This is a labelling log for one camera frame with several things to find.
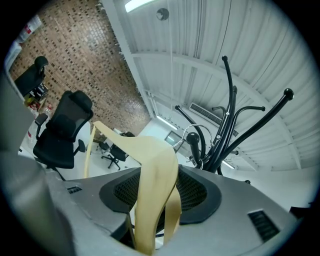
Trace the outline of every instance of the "ceiling light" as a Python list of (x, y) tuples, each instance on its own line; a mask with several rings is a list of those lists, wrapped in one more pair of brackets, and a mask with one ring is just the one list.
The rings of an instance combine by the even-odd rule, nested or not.
[(175, 127), (174, 125), (172, 125), (171, 123), (169, 123), (168, 121), (164, 120), (162, 117), (160, 116), (156, 116), (156, 118), (158, 118), (160, 121), (164, 122), (165, 124), (167, 124), (168, 126), (170, 126), (171, 128), (175, 129), (176, 131), (178, 130), (177, 127)]
[(131, 0), (130, 2), (127, 2), (124, 7), (127, 13), (131, 12), (132, 10), (145, 5), (149, 2), (152, 2), (154, 0)]
[(228, 163), (224, 160), (222, 161), (222, 163), (225, 164), (226, 166), (230, 167), (231, 169), (234, 169), (234, 167), (230, 163)]

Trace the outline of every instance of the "office chair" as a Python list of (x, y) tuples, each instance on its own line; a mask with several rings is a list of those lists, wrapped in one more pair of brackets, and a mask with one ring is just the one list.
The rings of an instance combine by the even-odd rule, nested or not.
[(46, 57), (39, 56), (34, 60), (34, 64), (14, 81), (23, 97), (44, 81), (45, 66), (48, 64)]
[(74, 93), (66, 91), (54, 112), (53, 117), (46, 124), (46, 129), (39, 137), (41, 125), (48, 116), (40, 114), (35, 123), (37, 142), (33, 153), (38, 157), (37, 161), (46, 164), (48, 169), (57, 171), (56, 167), (72, 169), (74, 156), (78, 151), (85, 152), (84, 142), (79, 139), (78, 147), (74, 151), (74, 142), (81, 127), (92, 118), (92, 101), (82, 91)]
[(116, 166), (118, 166), (118, 170), (120, 171), (120, 166), (118, 165), (119, 161), (125, 162), (128, 155), (121, 150), (119, 147), (117, 147), (115, 144), (111, 146), (110, 153), (108, 156), (101, 156), (102, 159), (109, 159), (111, 160), (111, 163), (108, 166), (108, 169), (110, 169), (110, 166), (112, 163), (115, 163)]

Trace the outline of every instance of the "brick wall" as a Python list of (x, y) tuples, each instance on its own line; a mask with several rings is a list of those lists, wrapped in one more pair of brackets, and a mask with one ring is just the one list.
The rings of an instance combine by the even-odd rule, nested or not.
[(55, 0), (38, 15), (42, 26), (22, 45), (10, 73), (15, 80), (45, 56), (46, 105), (56, 109), (64, 91), (82, 90), (93, 102), (91, 121), (135, 135), (150, 116), (104, 10), (97, 0)]

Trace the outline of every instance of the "vent slot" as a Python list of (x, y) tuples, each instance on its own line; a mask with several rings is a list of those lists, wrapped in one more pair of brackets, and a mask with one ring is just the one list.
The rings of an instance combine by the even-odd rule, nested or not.
[(67, 188), (69, 194), (73, 194), (73, 193), (76, 193), (80, 190), (82, 190), (82, 188), (78, 187), (78, 186), (73, 186), (73, 187), (69, 187)]
[[(204, 119), (208, 119), (209, 121), (214, 122), (218, 127), (221, 125), (222, 120), (220, 117), (216, 116), (215, 114), (212, 114), (211, 112), (198, 106), (197, 104), (191, 103), (189, 109), (192, 112), (197, 113), (198, 115), (200, 114), (202, 117), (204, 117)], [(238, 134), (239, 133), (236, 130), (233, 130), (233, 133), (232, 133), (233, 136), (237, 137)]]
[(248, 213), (248, 216), (264, 243), (280, 232), (263, 210)]

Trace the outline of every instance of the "white wall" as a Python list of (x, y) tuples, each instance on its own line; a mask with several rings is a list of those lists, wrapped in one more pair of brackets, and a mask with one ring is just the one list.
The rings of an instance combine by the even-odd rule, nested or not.
[(320, 185), (320, 166), (288, 171), (241, 171), (222, 167), (224, 176), (245, 181), (290, 210), (290, 207), (309, 207)]
[[(157, 119), (152, 119), (144, 129), (139, 133), (138, 136), (153, 136), (158, 139), (164, 140), (168, 134), (171, 132), (170, 126), (165, 123), (162, 124), (161, 121)], [(176, 158), (178, 159), (178, 163), (184, 166), (194, 167), (191, 162), (187, 162), (188, 160), (180, 153), (176, 153)]]

